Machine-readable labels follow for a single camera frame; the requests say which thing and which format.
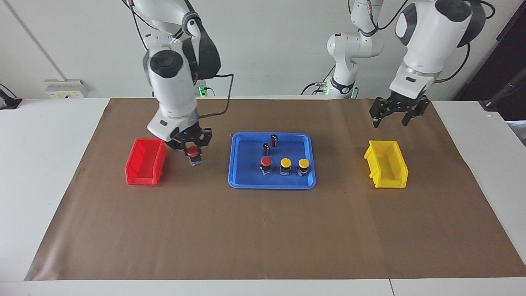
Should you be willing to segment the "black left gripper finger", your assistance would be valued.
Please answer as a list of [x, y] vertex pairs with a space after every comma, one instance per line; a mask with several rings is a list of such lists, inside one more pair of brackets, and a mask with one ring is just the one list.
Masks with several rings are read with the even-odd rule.
[[383, 118], [389, 116], [389, 106], [387, 99], [375, 99], [370, 107], [369, 114], [373, 120], [373, 126], [378, 128]]
[[423, 116], [429, 103], [429, 100], [421, 100], [414, 107], [408, 108], [404, 118], [402, 118], [402, 125], [407, 126], [415, 117]]

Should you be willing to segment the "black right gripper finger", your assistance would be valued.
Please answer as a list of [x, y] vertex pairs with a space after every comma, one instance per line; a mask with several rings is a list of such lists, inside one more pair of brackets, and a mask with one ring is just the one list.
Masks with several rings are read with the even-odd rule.
[[202, 148], [209, 146], [209, 142], [212, 140], [212, 128], [199, 129], [198, 137], [196, 140], [196, 146], [198, 147], [198, 156], [202, 155]]
[[185, 141], [180, 142], [177, 139], [171, 139], [170, 141], [166, 141], [164, 143], [169, 148], [171, 148], [172, 150], [178, 150], [178, 151], [184, 153], [185, 156], [188, 156], [187, 146], [186, 146], [186, 142]]

